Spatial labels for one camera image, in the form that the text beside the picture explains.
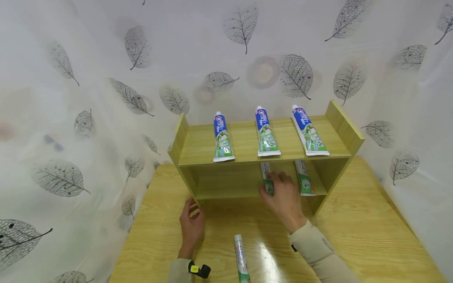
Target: wrist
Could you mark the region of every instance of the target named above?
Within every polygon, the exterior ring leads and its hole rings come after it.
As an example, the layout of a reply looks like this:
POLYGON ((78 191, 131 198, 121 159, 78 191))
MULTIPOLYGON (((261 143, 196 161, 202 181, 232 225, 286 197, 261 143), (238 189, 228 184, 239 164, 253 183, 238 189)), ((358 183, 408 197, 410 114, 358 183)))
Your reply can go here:
POLYGON ((195 244, 184 242, 179 249, 178 258, 179 259, 193 259, 193 252, 195 250, 195 244))
POLYGON ((294 232, 302 228, 307 221, 308 219, 301 213, 300 215, 289 217, 282 222, 286 230, 288 230, 290 234, 294 234, 294 232))

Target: right hand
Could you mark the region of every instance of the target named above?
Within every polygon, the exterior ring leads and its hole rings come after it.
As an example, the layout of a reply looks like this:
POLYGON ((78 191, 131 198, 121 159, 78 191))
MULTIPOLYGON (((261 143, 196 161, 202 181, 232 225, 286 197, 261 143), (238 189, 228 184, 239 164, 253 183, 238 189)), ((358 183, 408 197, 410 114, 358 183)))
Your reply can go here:
POLYGON ((273 197, 269 196, 263 184, 260 187, 261 198, 292 234, 307 223, 300 205, 300 191, 285 172, 270 172, 267 177, 274 182, 275 193, 273 197))

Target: green label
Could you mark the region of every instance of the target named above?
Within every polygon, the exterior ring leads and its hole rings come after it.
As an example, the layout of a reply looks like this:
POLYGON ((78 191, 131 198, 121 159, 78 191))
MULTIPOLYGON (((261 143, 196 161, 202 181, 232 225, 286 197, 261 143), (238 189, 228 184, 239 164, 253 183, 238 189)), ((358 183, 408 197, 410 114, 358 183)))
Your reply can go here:
POLYGON ((279 148, 275 141, 269 124, 265 124, 260 130, 260 151, 278 151, 279 148))
POLYGON ((302 130, 302 134, 307 141, 307 144, 305 145, 307 151, 327 151, 327 148, 318 136, 313 124, 308 124, 305 129, 302 130))
POLYGON ((312 194, 310 177, 299 173, 300 193, 312 194))
POLYGON ((264 189, 266 190, 266 193, 270 195, 271 197, 274 196, 274 182, 269 179, 264 179, 264 189))
POLYGON ((239 283, 251 283, 250 275, 238 272, 239 275, 239 283))
POLYGON ((216 152, 215 157, 233 156, 231 149, 230 138, 226 130, 220 132, 216 137, 216 152))

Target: fabric backdrop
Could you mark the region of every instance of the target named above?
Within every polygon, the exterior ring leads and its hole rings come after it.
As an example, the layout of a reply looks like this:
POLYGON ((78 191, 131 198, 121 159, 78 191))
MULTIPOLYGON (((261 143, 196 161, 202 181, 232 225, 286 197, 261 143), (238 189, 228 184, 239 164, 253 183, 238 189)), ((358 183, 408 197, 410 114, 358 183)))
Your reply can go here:
POLYGON ((0 281, 106 282, 179 113, 330 99, 453 281, 452 29, 452 0, 0 1, 0 281))

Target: table surface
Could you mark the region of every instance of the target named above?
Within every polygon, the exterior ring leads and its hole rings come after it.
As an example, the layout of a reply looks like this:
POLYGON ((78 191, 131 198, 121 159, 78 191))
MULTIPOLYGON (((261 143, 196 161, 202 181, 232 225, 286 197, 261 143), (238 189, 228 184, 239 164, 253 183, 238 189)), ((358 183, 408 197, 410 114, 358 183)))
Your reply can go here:
MULTIPOLYGON (((166 282, 181 244, 178 218, 188 196, 176 168, 160 165, 111 283, 166 282)), ((362 158, 354 158, 312 222, 363 282, 445 282, 362 158)), ((319 282, 259 198, 207 202, 205 237, 195 263, 212 268, 208 282, 238 282, 236 234, 242 234, 253 282, 319 282)))

